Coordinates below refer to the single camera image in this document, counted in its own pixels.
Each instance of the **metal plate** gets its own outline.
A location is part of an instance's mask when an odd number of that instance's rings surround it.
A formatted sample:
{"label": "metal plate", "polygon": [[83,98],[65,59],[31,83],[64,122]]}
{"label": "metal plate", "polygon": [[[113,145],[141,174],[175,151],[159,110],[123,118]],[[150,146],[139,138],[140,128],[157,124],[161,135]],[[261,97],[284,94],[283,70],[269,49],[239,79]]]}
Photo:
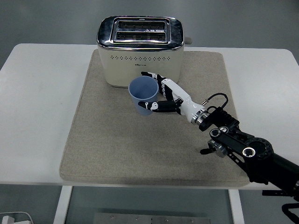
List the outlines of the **metal plate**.
{"label": "metal plate", "polygon": [[209,218],[95,213],[93,224],[210,224]]}

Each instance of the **black cable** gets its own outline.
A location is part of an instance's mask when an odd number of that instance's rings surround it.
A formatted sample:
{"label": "black cable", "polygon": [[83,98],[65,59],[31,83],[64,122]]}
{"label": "black cable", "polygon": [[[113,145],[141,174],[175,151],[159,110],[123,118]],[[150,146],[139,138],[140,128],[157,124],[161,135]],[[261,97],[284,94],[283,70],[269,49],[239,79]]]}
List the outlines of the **black cable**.
{"label": "black cable", "polygon": [[226,106],[226,104],[228,104],[228,97],[227,97],[226,94],[224,94],[224,93],[222,93],[222,92],[218,92],[218,93],[215,93],[215,94],[211,95],[207,100],[209,101],[209,100],[212,99],[213,97],[215,97],[215,96],[219,96],[219,95],[224,96],[225,99],[226,99],[225,103],[221,106],[221,108],[223,109],[223,108]]}
{"label": "black cable", "polygon": [[207,111],[209,112],[209,110],[210,110],[211,108],[217,109],[217,107],[215,107],[215,106],[209,106],[209,107],[207,108]]}
{"label": "black cable", "polygon": [[284,204],[281,209],[283,213],[288,216],[288,218],[296,223],[299,224],[299,217],[296,216],[294,213],[290,212],[289,209],[298,209],[299,208],[299,203],[291,203],[291,204]]}

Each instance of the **gray floor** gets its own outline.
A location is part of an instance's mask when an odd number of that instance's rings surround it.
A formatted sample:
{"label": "gray floor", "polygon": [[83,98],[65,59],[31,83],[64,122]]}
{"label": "gray floor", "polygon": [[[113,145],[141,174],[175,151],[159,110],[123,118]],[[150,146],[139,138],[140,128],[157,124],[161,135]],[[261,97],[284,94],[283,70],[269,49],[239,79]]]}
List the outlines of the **gray floor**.
{"label": "gray floor", "polygon": [[[111,15],[175,17],[193,47],[288,49],[299,62],[298,0],[10,0],[0,1],[0,68],[19,43],[95,44],[100,22]],[[13,189],[24,186],[11,188],[11,197]]]}
{"label": "gray floor", "polygon": [[[52,224],[56,214],[61,186],[0,184],[0,213],[23,211],[35,224]],[[29,220],[25,214],[0,214],[15,218],[15,222]]]}
{"label": "gray floor", "polygon": [[227,190],[74,187],[66,224],[93,223],[96,212],[210,218],[232,224]]}

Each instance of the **toaster vent hole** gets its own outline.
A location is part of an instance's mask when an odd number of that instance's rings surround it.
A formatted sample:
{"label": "toaster vent hole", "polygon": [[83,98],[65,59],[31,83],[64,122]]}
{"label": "toaster vent hole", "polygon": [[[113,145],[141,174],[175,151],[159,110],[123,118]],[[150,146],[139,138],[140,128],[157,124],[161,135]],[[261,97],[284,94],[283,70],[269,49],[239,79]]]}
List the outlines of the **toaster vent hole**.
{"label": "toaster vent hole", "polygon": [[111,59],[115,60],[130,60],[130,61],[169,61],[171,58],[170,57],[128,57],[128,56],[110,56]]}

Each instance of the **cup rim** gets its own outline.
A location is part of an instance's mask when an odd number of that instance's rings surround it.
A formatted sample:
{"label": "cup rim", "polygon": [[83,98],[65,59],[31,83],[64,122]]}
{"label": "cup rim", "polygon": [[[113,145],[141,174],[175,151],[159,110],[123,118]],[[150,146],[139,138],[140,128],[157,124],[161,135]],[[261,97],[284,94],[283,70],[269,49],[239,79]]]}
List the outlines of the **cup rim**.
{"label": "cup rim", "polygon": [[[155,83],[157,84],[157,91],[156,91],[151,97],[148,97],[148,98],[143,98],[143,99],[142,99],[142,98],[137,98],[137,97],[135,97],[135,96],[131,93],[131,91],[130,91],[130,85],[131,85],[131,83],[132,83],[134,80],[136,80],[136,79],[138,79],[138,78],[149,78],[149,79],[151,79],[151,80],[154,80]],[[138,77],[134,78],[134,79],[130,82],[130,84],[129,84],[129,86],[128,86],[128,91],[129,91],[131,97],[133,97],[133,98],[135,98],[135,99],[137,99],[137,100],[141,100],[141,101],[143,101],[143,100],[148,100],[148,99],[152,98],[154,95],[156,95],[156,94],[158,93],[158,91],[159,91],[159,85],[158,85],[158,82],[157,82],[154,78],[152,78],[152,77],[149,77],[149,76],[138,76]]]}

